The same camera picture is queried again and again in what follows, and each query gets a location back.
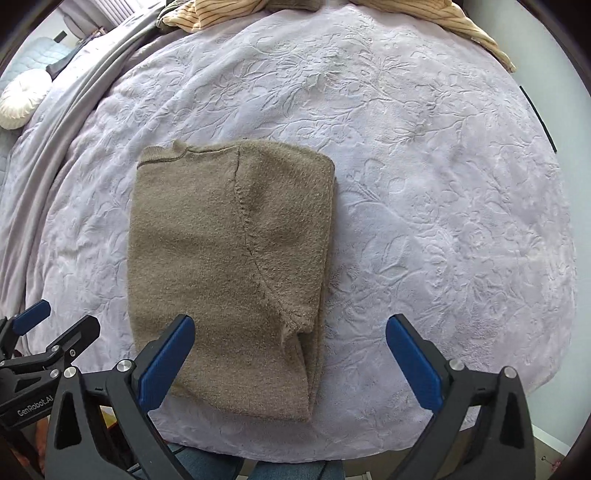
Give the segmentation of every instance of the yellow striped fabric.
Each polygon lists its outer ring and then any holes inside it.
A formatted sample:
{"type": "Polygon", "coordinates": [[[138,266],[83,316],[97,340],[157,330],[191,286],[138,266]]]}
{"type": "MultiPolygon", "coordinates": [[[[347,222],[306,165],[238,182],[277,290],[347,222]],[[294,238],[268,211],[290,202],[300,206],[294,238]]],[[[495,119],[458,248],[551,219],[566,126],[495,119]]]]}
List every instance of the yellow striped fabric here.
{"type": "MultiPolygon", "coordinates": [[[[452,0],[350,0],[356,5],[376,8],[383,12],[403,13],[427,20],[468,38],[486,48],[509,72],[516,70],[511,59],[487,33],[470,20],[452,0]]],[[[211,25],[245,17],[265,8],[269,0],[189,0],[162,17],[170,27],[189,33],[211,25]]]]}

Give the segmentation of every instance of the pleated round pillow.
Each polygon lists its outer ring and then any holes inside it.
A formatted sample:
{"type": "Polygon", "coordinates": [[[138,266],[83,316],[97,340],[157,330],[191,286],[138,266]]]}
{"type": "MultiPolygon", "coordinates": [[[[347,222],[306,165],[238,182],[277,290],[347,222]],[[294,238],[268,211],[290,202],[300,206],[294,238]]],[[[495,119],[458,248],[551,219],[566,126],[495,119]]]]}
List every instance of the pleated round pillow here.
{"type": "Polygon", "coordinates": [[[0,127],[14,130],[23,127],[51,88],[51,76],[42,69],[21,73],[0,96],[0,127]]]}

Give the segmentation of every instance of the blue gripper pad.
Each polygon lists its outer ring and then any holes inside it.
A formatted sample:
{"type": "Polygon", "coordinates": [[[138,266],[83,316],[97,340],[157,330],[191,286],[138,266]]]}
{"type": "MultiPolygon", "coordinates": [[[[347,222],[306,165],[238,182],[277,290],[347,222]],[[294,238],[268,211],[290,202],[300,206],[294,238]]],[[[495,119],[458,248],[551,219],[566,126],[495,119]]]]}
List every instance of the blue gripper pad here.
{"type": "Polygon", "coordinates": [[[18,336],[24,335],[34,326],[49,317],[51,307],[47,300],[38,301],[21,314],[12,319],[12,331],[18,336]]]}
{"type": "Polygon", "coordinates": [[[138,404],[144,413],[162,404],[194,342],[195,324],[185,316],[139,379],[138,404]]]}
{"type": "Polygon", "coordinates": [[[386,324],[386,342],[420,406],[437,413],[443,406],[441,378],[406,328],[394,316],[386,324]]]}

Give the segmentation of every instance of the jeans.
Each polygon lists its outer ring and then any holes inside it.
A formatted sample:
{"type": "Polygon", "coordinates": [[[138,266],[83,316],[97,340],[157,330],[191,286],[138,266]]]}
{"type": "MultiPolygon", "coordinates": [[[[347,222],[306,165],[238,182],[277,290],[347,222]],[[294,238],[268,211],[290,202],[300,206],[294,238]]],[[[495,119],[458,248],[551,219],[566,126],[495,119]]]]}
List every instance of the jeans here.
{"type": "MultiPolygon", "coordinates": [[[[244,460],[232,455],[204,452],[173,443],[170,449],[195,480],[235,480],[244,460]]],[[[146,480],[142,470],[131,469],[146,480]]],[[[269,463],[258,462],[248,480],[344,480],[343,462],[269,463]]]]}

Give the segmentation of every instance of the silver screw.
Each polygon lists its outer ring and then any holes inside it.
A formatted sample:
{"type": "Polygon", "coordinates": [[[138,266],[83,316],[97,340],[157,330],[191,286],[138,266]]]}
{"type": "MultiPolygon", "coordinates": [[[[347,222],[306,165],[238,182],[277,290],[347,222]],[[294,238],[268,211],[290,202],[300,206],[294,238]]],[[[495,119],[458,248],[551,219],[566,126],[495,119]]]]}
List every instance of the silver screw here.
{"type": "Polygon", "coordinates": [[[507,378],[515,378],[517,376],[517,370],[513,367],[505,367],[503,373],[507,378]]]}
{"type": "Polygon", "coordinates": [[[117,364],[117,370],[127,372],[131,368],[131,360],[122,360],[117,364]]]}
{"type": "Polygon", "coordinates": [[[460,372],[462,370],[464,370],[464,368],[466,368],[466,365],[464,365],[464,362],[462,362],[459,358],[453,358],[449,361],[449,366],[452,370],[455,370],[456,372],[460,372]]]}
{"type": "Polygon", "coordinates": [[[72,378],[74,375],[76,375],[76,367],[68,367],[64,371],[64,377],[66,378],[72,378]]]}

